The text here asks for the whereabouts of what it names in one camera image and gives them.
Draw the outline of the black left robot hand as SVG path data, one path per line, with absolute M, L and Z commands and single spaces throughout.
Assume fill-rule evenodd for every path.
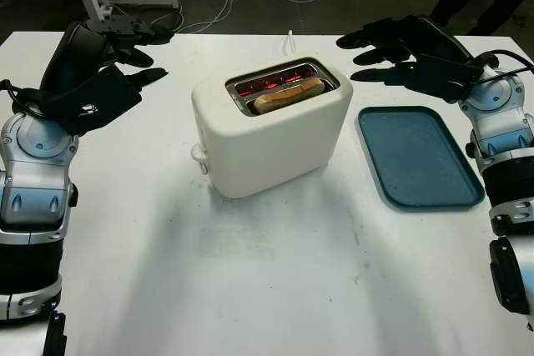
M 114 63 L 149 68 L 154 60 L 139 46 L 163 45 L 174 36 L 163 24 L 132 16 L 71 23 L 65 30 L 40 83 L 51 94 L 65 93 Z

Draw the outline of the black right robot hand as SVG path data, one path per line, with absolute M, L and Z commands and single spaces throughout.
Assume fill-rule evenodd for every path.
M 450 78 L 471 78 L 479 68 L 473 57 L 455 38 L 431 19 L 413 16 L 394 20 L 385 18 L 337 39 L 342 49 L 367 48 L 353 59 L 358 66 L 389 62 L 408 66 L 409 59 L 425 73 L 443 73 Z

